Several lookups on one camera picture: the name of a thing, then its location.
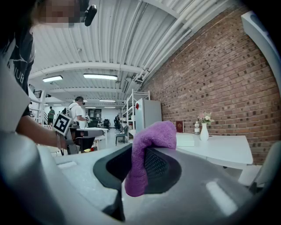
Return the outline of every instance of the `white vase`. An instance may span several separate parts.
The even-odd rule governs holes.
[[[207,130],[207,123],[202,123],[202,130],[200,133],[200,139],[201,141],[207,141],[209,139],[209,133]]]

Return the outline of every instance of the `white ceiling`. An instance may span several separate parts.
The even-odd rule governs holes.
[[[112,105],[112,103],[101,104],[99,99],[116,100],[118,106],[130,95],[132,88],[136,90],[140,86],[133,78],[140,74],[142,69],[153,75],[154,70],[180,45],[233,2],[93,0],[91,3],[97,6],[98,12],[89,27],[81,23],[73,28],[54,28],[48,25],[34,28],[36,57],[29,82],[37,90],[45,89],[47,93],[63,102],[71,102],[75,96],[81,95],[91,106]],[[191,15],[184,18],[169,34],[169,29],[182,13],[198,3],[200,4],[191,10]],[[192,20],[192,14],[199,12],[204,5],[208,5],[207,9]],[[186,23],[189,25],[188,29],[192,30],[190,35],[182,38],[173,49],[161,48],[154,56],[160,41],[167,38],[165,44],[171,42]],[[166,57],[160,60],[158,57],[160,54]],[[158,66],[149,68],[150,61],[155,61]],[[118,75],[120,83],[112,80],[85,79],[83,77],[85,72]],[[43,78],[56,75],[61,75],[63,80],[53,83],[42,81]],[[121,88],[125,79],[128,85],[126,92],[122,93]]]

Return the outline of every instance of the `purple towel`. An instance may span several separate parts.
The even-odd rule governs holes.
[[[176,128],[170,121],[156,122],[137,133],[133,139],[132,168],[125,180],[126,193],[132,197],[144,194],[148,178],[144,168],[144,149],[151,145],[176,149]]]

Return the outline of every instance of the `red brick wall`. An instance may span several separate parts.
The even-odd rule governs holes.
[[[247,11],[235,6],[215,17],[142,90],[161,102],[163,120],[184,120],[185,132],[194,132],[199,113],[212,112],[209,133],[245,135],[261,164],[281,139],[281,101],[264,55],[243,30]]]

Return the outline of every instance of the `small bottle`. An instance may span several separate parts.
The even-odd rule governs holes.
[[[198,121],[195,122],[194,134],[195,135],[199,135],[200,134],[200,128],[199,128]]]

